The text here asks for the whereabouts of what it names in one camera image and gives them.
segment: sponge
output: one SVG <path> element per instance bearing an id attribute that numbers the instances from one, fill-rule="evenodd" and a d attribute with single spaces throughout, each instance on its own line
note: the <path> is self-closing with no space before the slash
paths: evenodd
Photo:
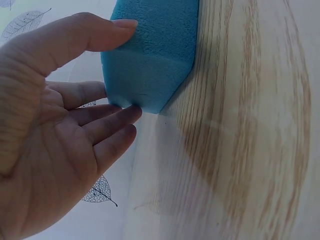
<path id="1" fill-rule="evenodd" d="M 101 53 L 108 99 L 157 114 L 192 69 L 199 0 L 118 0 L 111 20 L 135 19 L 132 39 Z"/>

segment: finger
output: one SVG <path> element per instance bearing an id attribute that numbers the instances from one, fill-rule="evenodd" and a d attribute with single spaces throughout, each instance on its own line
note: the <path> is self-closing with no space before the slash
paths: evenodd
<path id="1" fill-rule="evenodd" d="M 96 145 L 125 126 L 135 123 L 141 117 L 141 114 L 140 107 L 130 106 L 112 115 L 92 121 L 82 128 L 92 142 L 92 145 Z"/>
<path id="2" fill-rule="evenodd" d="M 47 85 L 61 94 L 64 108 L 67 110 L 76 109 L 82 105 L 107 97 L 105 84 L 100 81 L 47 81 Z"/>
<path id="3" fill-rule="evenodd" d="M 91 123 L 97 119 L 109 116 L 121 110 L 121 107 L 111 104 L 83 107 L 71 110 L 69 115 L 79 126 Z"/>
<path id="4" fill-rule="evenodd" d="M 98 174 L 103 174 L 125 153 L 136 135 L 136 127 L 130 124 L 93 147 Z"/>
<path id="5" fill-rule="evenodd" d="M 137 24 L 135 20 L 112 22 L 91 13 L 78 13 L 14 38 L 4 52 L 47 77 L 85 50 L 109 51 L 124 44 Z"/>

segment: leaf pattern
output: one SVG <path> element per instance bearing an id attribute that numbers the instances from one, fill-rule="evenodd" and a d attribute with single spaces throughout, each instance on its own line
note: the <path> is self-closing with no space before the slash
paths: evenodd
<path id="1" fill-rule="evenodd" d="M 92 106 L 95 106 L 95 105 L 97 105 L 97 101 L 89 102 L 89 103 L 87 103 L 85 105 L 82 105 L 81 107 L 82 108 L 87 108 L 87 107 L 92 107 Z"/>
<path id="2" fill-rule="evenodd" d="M 39 26 L 44 14 L 50 10 L 51 8 L 45 12 L 28 11 L 17 16 L 3 30 L 1 38 L 4 40 L 10 40 L 15 36 L 36 29 Z"/>
<path id="3" fill-rule="evenodd" d="M 102 203 L 105 201 L 111 201 L 116 207 L 118 207 L 118 205 L 111 199 L 111 189 L 107 179 L 103 175 L 96 181 L 90 191 L 82 198 L 82 201 L 89 203 Z"/>
<path id="4" fill-rule="evenodd" d="M 16 0 L 0 0 L 0 8 L 9 8 L 11 11 L 12 5 L 15 3 Z"/>

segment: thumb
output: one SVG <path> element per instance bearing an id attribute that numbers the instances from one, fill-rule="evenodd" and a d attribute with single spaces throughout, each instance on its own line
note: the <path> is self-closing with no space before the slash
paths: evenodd
<path id="1" fill-rule="evenodd" d="M 20 35 L 3 47 L 6 55 L 47 77 L 84 51 L 110 51 L 127 42 L 138 22 L 105 20 L 83 12 Z"/>

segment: wood grain pattern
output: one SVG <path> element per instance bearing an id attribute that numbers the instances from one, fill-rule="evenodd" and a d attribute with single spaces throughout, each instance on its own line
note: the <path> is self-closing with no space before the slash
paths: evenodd
<path id="1" fill-rule="evenodd" d="M 124 239 L 319 239 L 317 9 L 200 1 L 194 69 L 142 118 Z"/>

